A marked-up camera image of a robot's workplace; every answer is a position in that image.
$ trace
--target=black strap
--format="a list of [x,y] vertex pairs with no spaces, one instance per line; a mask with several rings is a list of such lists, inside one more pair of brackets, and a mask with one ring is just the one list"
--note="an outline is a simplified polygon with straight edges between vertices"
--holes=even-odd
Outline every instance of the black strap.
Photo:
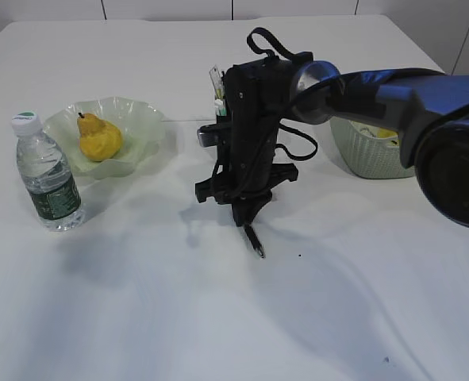
[[268,57],[275,56],[275,52],[271,49],[261,49],[257,46],[257,44],[253,40],[253,35],[258,34],[259,36],[263,37],[269,45],[271,45],[275,50],[283,57],[287,58],[289,61],[292,61],[296,64],[302,64],[303,62],[307,62],[313,60],[313,55],[311,52],[301,52],[298,54],[294,54],[289,52],[285,47],[278,41],[278,39],[271,33],[269,30],[261,27],[257,27],[253,29],[250,34],[247,36],[247,44],[250,49],[255,54],[267,54]]
[[299,137],[302,137],[303,139],[307,139],[315,147],[315,149],[308,155],[296,156],[290,153],[289,149],[285,145],[283,145],[282,143],[277,143],[275,148],[281,148],[283,151],[285,151],[287,156],[289,156],[289,159],[292,159],[295,161],[306,161],[306,160],[310,160],[311,158],[315,156],[315,154],[317,153],[317,150],[319,149],[319,144],[310,135],[307,135],[306,133],[299,131],[298,129],[293,129],[292,127],[287,127],[286,125],[282,125],[282,124],[280,124],[279,128],[282,129],[283,131],[287,131],[288,133],[293,133],[294,135],[298,135]]

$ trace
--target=pen tip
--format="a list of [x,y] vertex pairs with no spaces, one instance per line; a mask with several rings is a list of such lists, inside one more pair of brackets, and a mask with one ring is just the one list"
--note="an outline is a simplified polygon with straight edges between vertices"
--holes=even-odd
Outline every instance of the pen tip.
[[261,258],[266,258],[266,253],[264,252],[264,248],[262,246],[258,247],[256,251]]

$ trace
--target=glass bowl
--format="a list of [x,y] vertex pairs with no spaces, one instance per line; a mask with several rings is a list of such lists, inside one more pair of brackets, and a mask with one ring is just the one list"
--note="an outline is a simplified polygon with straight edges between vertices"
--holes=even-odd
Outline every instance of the glass bowl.
[[[94,114],[121,130],[123,146],[114,157],[98,163],[83,155],[79,149],[79,113]],[[126,176],[136,169],[148,153],[148,146],[158,144],[164,138],[162,118],[161,112],[145,102],[110,97],[70,105],[46,120],[44,131],[63,149],[75,175],[103,179]]]

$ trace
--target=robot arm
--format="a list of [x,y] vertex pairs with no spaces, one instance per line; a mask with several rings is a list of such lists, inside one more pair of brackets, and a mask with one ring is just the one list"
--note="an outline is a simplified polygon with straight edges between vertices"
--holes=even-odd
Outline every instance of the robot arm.
[[[263,50],[252,35],[264,37]],[[230,117],[198,130],[203,146],[216,145],[218,160],[211,179],[196,184],[199,202],[213,196],[232,205],[236,225],[243,226],[254,248],[260,243],[251,223],[271,200],[271,189],[295,181],[293,164],[273,164],[283,118],[321,124],[343,117],[398,133],[401,162],[415,166],[428,200],[446,217],[469,226],[469,76],[427,69],[361,71],[341,75],[334,65],[314,61],[311,52],[292,54],[266,29],[247,38],[255,53],[267,57],[234,65],[224,75]]]

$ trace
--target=pen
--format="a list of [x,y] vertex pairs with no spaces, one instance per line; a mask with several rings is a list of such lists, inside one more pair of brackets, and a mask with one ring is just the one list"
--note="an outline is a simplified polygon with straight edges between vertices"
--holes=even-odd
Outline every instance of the pen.
[[266,253],[264,252],[263,245],[260,243],[259,238],[255,230],[252,228],[251,225],[245,224],[243,225],[244,232],[246,233],[250,243],[252,244],[253,249],[257,252],[257,254],[261,258],[266,258]]

